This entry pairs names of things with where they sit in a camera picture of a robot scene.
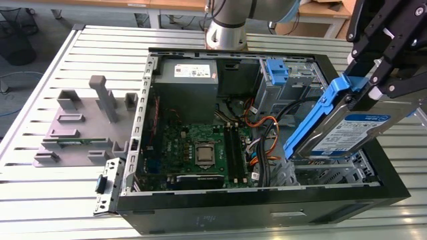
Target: motherboard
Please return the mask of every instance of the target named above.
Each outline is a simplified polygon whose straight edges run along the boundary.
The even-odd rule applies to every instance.
[[[138,177],[145,191],[249,188],[244,149],[248,127],[165,125],[159,156],[145,158]]]

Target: slotted metal surface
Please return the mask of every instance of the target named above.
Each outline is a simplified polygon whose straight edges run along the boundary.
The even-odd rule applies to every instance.
[[[248,34],[250,51],[325,54],[340,73],[350,44],[309,37]],[[0,145],[0,239],[138,237],[119,216],[91,217],[102,167],[31,167],[58,107],[61,89],[94,97],[90,75],[103,75],[115,97],[137,92],[147,47],[204,48],[198,31],[86,26],[71,31]],[[425,239],[427,130],[416,116],[377,138],[412,195],[333,225],[173,235],[173,239]]]

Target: sticker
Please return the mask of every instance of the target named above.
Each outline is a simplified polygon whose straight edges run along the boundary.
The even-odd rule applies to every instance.
[[[270,215],[273,218],[277,218],[277,217],[306,216],[302,211],[272,212],[269,215]]]
[[[250,112],[252,112],[253,114],[256,114],[256,113],[258,112],[258,110],[257,110],[253,106],[250,106],[248,109],[250,110]]]
[[[256,172],[252,172],[250,179],[258,181],[260,180],[260,174],[257,174]]]
[[[210,68],[209,65],[201,64],[178,64],[174,65],[175,78],[209,78]]]
[[[313,147],[310,155],[316,158],[340,155],[346,152],[366,136],[366,132],[382,125],[389,115],[350,114],[334,126],[325,138]]]
[[[58,142],[58,144],[59,145],[65,145],[65,146],[70,146],[70,145],[82,145],[82,143],[81,142],[78,142],[78,141],[59,141]]]
[[[145,8],[146,5],[145,4],[135,4],[135,3],[127,3],[126,4],[129,7],[141,7],[141,8]]]

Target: ram slot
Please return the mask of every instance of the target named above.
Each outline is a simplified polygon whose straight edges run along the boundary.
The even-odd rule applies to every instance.
[[[228,181],[233,183],[245,182],[245,169],[241,155],[238,128],[224,127],[224,145],[228,165]]]

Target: hard drive label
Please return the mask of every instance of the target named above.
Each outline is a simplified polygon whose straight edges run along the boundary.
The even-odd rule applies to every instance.
[[[348,115],[313,147],[310,155],[317,158],[346,152],[368,136],[368,131],[389,118],[389,115],[377,114]]]

